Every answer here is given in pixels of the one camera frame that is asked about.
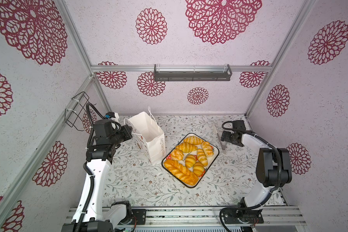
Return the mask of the white slotted serving tongs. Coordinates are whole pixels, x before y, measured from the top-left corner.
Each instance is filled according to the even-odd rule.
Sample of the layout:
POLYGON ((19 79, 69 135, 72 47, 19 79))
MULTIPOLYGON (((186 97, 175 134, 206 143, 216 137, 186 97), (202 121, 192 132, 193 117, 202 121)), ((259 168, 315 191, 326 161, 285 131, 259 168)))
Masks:
POLYGON ((221 135, 220 135, 220 133, 218 132, 216 125, 213 124, 212 128, 213 128, 213 132, 214 132, 214 134, 216 135, 216 138, 217 138, 217 140, 218 140, 218 142, 219 142, 219 144, 220 144, 220 146, 221 146, 222 151, 225 151, 226 148, 227 148, 227 146, 226 146, 226 145, 224 144, 224 142, 221 140, 221 135))

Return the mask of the white paper gift bag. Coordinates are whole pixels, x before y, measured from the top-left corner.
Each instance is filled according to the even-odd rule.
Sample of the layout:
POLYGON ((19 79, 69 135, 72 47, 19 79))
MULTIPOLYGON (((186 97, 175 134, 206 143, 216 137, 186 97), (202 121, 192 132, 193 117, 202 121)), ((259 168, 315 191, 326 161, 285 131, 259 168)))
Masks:
POLYGON ((132 127, 132 137, 140 151, 152 165, 156 165, 166 156, 165 136, 162 128, 152 115, 151 108, 131 118, 124 123, 132 127))

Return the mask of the small fake bread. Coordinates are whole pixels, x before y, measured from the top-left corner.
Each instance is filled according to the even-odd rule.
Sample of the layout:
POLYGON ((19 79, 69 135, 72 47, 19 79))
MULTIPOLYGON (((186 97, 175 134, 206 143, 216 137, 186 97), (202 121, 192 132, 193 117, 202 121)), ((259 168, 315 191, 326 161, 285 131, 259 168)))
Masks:
POLYGON ((202 150, 204 151, 204 154, 207 156, 207 157, 212 157, 214 155, 214 148, 213 146, 209 143, 209 142, 203 142, 201 144, 202 146, 202 150))

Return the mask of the oblong striped fake bread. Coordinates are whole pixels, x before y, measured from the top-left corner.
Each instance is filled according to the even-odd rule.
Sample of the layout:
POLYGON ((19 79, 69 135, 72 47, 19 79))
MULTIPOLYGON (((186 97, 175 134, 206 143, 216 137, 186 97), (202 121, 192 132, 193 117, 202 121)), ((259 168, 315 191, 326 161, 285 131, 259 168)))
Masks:
POLYGON ((208 160, 207 157, 202 149, 197 149, 197 160, 204 166, 208 166, 208 160))

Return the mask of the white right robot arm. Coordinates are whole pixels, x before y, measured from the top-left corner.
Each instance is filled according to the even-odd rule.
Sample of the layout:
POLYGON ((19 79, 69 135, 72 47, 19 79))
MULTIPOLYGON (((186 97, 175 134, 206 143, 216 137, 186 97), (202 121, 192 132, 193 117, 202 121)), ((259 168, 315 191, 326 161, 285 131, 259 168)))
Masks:
POLYGON ((225 231, 230 229, 225 219, 235 219, 240 223, 260 222, 263 206, 280 187, 292 181, 292 167, 289 151, 286 148, 277 148, 255 132, 247 130, 242 120, 226 121, 221 141, 239 147, 248 147, 258 154, 256 165, 257 183, 251 192, 237 206, 230 206, 220 210, 219 220, 225 231))

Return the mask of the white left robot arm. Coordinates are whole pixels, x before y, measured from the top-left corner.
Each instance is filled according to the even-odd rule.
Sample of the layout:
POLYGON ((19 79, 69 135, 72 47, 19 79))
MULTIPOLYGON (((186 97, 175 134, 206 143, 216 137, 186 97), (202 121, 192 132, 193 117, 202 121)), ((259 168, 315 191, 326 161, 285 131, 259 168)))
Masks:
POLYGON ((103 187, 111 168, 114 154, 121 143, 132 139, 132 127, 121 125, 118 114, 102 115, 97 108, 87 103, 85 110, 90 121, 86 162, 83 169, 86 179, 79 205, 70 223, 62 226, 63 232, 113 232, 120 224, 133 219, 129 201, 113 203, 107 215, 102 212, 103 187))

